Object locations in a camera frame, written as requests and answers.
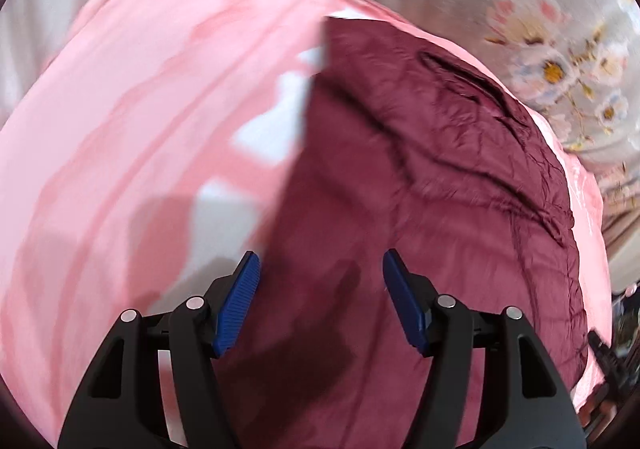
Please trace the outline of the maroon puffer jacket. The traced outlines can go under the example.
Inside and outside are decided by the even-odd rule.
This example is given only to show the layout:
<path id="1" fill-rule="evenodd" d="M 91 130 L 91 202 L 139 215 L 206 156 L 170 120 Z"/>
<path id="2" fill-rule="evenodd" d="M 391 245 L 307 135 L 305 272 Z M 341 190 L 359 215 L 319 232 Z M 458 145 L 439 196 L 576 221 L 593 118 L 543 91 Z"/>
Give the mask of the maroon puffer jacket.
<path id="1" fill-rule="evenodd" d="M 396 249 L 474 309 L 518 306 L 567 387 L 587 363 L 574 216 L 527 110 L 424 39 L 330 19 L 302 152 L 238 343 L 219 362 L 245 448 L 397 448 L 430 364 L 382 275 Z"/>

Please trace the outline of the pink plush blanket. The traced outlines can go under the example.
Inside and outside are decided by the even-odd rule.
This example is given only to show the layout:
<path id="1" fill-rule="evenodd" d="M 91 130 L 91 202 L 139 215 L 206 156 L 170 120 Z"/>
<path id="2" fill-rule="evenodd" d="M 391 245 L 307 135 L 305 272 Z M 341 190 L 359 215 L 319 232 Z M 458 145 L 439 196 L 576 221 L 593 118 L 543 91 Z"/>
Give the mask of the pink plush blanket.
<path id="1" fill-rule="evenodd" d="M 46 440 L 122 310 L 174 308 L 247 250 L 264 268 L 333 18 L 386 22 L 495 79 L 371 0 L 82 9 L 1 132 L 1 374 Z M 596 183 L 526 110 L 565 174 L 587 331 L 608 333 Z"/>

